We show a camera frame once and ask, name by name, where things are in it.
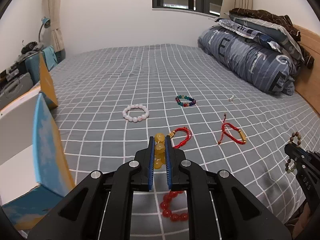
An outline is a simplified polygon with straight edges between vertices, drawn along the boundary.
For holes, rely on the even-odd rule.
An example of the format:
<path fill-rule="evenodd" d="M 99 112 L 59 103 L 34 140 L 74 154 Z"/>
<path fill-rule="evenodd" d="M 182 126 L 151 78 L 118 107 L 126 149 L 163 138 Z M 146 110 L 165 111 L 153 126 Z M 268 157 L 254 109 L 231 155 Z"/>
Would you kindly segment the wooden headboard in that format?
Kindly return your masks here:
<path fill-rule="evenodd" d="M 301 32 L 302 46 L 313 56 L 315 59 L 313 68 L 304 68 L 301 70 L 299 76 L 295 81 L 296 92 L 302 96 L 306 102 L 313 108 L 319 115 L 320 110 L 320 68 L 319 68 L 319 52 L 320 52 L 320 37 L 318 34 L 305 29 L 299 25 L 294 26 Z"/>

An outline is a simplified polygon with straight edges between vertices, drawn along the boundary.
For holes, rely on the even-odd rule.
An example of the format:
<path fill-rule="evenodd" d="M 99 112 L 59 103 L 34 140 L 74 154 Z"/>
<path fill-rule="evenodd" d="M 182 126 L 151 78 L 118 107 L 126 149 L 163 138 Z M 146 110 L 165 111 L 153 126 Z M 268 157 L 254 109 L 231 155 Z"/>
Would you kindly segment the white blue cardboard box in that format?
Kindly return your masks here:
<path fill-rule="evenodd" d="M 1 110 L 1 208 L 17 230 L 37 224 L 75 183 L 51 114 L 52 77 L 39 59 L 40 85 Z"/>

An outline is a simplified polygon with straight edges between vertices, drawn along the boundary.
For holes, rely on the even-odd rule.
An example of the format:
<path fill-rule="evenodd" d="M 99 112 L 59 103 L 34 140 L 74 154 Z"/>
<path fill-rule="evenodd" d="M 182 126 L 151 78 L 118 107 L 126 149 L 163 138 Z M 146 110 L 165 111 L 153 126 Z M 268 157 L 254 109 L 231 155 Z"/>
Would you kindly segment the folded blue grey duvet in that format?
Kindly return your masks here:
<path fill-rule="evenodd" d="M 295 93 L 295 65 L 287 55 L 268 49 L 220 25 L 204 31 L 199 47 L 244 81 L 268 94 Z"/>

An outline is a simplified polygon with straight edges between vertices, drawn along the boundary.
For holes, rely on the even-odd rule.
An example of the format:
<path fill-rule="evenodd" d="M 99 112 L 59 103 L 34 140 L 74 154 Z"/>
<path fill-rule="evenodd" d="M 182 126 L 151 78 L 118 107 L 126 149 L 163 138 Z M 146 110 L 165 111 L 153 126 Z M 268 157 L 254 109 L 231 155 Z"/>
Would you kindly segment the grey checked bed sheet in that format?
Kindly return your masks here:
<path fill-rule="evenodd" d="M 90 51 L 50 73 L 59 101 L 52 115 L 76 183 L 115 171 L 149 137 L 187 127 L 186 157 L 231 172 L 280 221 L 304 202 L 284 147 L 299 132 L 302 148 L 318 151 L 319 116 L 300 95 L 261 92 L 200 48 L 176 44 Z"/>

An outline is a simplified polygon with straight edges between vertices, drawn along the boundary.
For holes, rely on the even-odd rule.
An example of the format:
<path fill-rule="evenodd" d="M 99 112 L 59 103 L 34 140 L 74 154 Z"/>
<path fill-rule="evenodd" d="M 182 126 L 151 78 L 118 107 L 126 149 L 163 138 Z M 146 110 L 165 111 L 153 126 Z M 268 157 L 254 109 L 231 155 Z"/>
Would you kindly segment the grey checked pillow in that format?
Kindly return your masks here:
<path fill-rule="evenodd" d="M 229 13 L 229 18 L 240 25 L 265 33 L 281 45 L 292 58 L 304 62 L 303 53 L 298 43 L 281 25 L 256 18 L 249 18 Z"/>

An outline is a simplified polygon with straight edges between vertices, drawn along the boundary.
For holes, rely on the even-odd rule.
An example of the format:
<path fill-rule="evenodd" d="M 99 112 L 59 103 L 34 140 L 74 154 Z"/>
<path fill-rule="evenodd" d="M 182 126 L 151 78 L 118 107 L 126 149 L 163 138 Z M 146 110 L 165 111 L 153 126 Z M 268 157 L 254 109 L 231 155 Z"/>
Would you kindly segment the brown patterned blanket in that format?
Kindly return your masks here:
<path fill-rule="evenodd" d="M 267 21 L 270 23 L 275 23 L 275 24 L 281 25 L 289 32 L 291 37 L 296 42 L 301 41 L 301 33 L 298 29 L 296 29 L 293 26 L 293 23 L 288 15 L 278 16 L 278 15 L 272 14 L 266 10 L 250 10 L 250 9 L 241 9 L 241 8 L 234 8 L 234 9 L 230 10 L 229 12 L 237 14 L 237 15 L 247 16 L 250 18 L 257 18 L 257 19 L 264 20 L 264 21 Z"/>

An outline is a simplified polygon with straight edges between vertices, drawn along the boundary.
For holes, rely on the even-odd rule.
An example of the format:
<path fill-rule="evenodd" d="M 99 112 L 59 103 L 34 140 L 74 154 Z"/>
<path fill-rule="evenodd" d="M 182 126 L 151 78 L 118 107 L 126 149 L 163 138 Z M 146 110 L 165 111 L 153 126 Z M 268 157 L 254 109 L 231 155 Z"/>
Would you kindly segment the patterned blue white pillow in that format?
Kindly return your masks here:
<path fill-rule="evenodd" d="M 272 37 L 258 30 L 251 29 L 249 27 L 224 18 L 218 18 L 217 20 L 215 20 L 215 22 L 217 22 L 225 29 L 232 31 L 243 38 L 253 40 L 254 42 L 265 48 L 272 49 L 279 53 L 283 53 L 284 51 L 284 48 L 280 46 Z"/>

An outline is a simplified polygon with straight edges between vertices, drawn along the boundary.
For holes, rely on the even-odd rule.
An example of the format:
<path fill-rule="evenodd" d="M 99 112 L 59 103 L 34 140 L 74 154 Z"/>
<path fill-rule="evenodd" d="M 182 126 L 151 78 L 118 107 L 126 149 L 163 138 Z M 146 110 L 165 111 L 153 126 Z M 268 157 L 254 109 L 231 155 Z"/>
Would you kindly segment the grey suitcase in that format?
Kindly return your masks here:
<path fill-rule="evenodd" d="M 29 72 L 10 81 L 2 90 L 0 96 L 0 110 L 6 107 L 33 87 L 33 81 Z"/>

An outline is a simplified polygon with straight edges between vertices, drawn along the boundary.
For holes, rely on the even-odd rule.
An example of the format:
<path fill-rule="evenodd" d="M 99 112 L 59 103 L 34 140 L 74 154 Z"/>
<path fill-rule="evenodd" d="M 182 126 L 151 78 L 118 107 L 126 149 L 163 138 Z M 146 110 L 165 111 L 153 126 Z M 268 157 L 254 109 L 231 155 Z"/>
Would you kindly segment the dark clutter pile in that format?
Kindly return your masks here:
<path fill-rule="evenodd" d="M 21 49 L 21 54 L 25 55 L 26 53 L 32 52 L 32 51 L 39 51 L 44 48 L 44 44 L 42 42 L 29 42 L 28 44 L 24 45 Z"/>

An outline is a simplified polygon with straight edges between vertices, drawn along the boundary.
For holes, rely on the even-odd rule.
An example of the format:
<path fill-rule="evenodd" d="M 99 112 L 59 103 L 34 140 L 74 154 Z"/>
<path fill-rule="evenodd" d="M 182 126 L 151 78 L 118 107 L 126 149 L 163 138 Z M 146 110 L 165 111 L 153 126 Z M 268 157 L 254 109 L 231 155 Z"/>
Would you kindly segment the blue desk lamp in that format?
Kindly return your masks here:
<path fill-rule="evenodd" d="M 51 21 L 50 18 L 47 17 L 43 17 L 41 20 L 41 27 L 39 30 L 39 34 L 38 34 L 38 42 L 41 42 L 41 33 L 42 33 L 42 29 L 48 29 L 51 25 Z"/>

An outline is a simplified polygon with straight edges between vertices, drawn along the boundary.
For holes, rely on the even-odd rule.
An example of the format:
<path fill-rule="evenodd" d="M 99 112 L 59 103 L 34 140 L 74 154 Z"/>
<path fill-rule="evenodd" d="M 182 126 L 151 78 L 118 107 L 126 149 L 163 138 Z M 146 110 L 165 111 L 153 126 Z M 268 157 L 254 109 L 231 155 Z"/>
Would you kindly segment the left beige curtain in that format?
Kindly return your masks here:
<path fill-rule="evenodd" d="M 60 27 L 61 0 L 44 0 L 46 17 L 50 18 L 51 43 L 55 52 L 64 50 L 64 42 Z"/>

